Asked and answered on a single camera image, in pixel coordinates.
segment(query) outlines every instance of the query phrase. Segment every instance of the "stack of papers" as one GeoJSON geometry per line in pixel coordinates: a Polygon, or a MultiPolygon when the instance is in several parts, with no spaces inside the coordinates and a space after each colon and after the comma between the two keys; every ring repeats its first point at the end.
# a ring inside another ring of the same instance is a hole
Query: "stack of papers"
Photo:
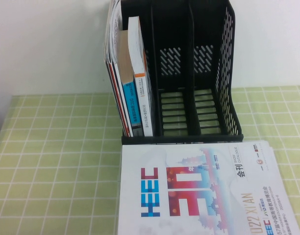
{"type": "Polygon", "coordinates": [[[124,145],[119,235],[300,235],[266,141],[124,145]]]}

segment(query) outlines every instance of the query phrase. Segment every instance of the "green checkered tablecloth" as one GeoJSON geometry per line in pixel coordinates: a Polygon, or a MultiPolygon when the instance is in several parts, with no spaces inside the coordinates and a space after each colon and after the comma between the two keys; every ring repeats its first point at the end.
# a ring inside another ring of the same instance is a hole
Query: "green checkered tablecloth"
{"type": "MultiPolygon", "coordinates": [[[[244,140],[267,140],[300,226],[300,86],[233,89],[244,140]]],[[[111,94],[14,96],[0,133],[0,235],[113,235],[121,122],[111,94]]]]}

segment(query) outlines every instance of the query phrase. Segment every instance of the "file organizer divider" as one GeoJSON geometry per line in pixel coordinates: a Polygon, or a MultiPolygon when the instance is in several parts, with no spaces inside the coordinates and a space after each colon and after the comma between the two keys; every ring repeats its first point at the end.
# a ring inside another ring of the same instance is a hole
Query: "file organizer divider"
{"type": "Polygon", "coordinates": [[[231,99],[235,15],[228,0],[122,0],[140,17],[154,136],[123,144],[242,141],[231,99]]]}

